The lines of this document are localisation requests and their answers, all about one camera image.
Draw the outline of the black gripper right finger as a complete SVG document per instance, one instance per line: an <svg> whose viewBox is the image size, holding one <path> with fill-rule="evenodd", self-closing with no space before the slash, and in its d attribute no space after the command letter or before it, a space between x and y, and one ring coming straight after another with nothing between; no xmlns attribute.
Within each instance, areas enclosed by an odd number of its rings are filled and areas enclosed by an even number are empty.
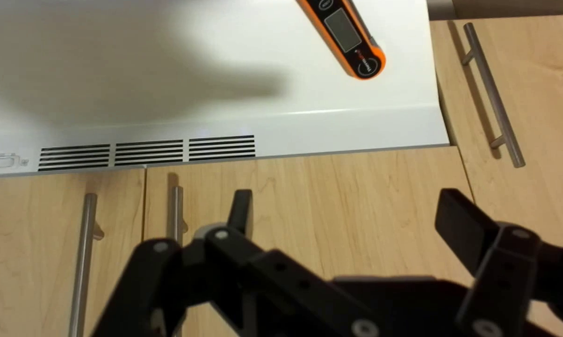
<svg viewBox="0 0 563 337"><path fill-rule="evenodd" d="M528 320L543 302L563 322L563 246L491 219L459 189L442 189L437 232L474 277L457 313L469 337L549 337Z"/></svg>

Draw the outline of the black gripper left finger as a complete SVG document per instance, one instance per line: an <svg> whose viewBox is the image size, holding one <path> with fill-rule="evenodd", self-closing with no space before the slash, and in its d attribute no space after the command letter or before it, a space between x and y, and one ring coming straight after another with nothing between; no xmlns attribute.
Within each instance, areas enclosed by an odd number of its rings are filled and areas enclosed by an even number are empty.
<svg viewBox="0 0 563 337"><path fill-rule="evenodd" d="M386 337L386 324L364 302L252 242L252 203L253 193L240 189L229 221L190 246L139 244L93 337L175 337L203 304L240 337Z"/></svg>

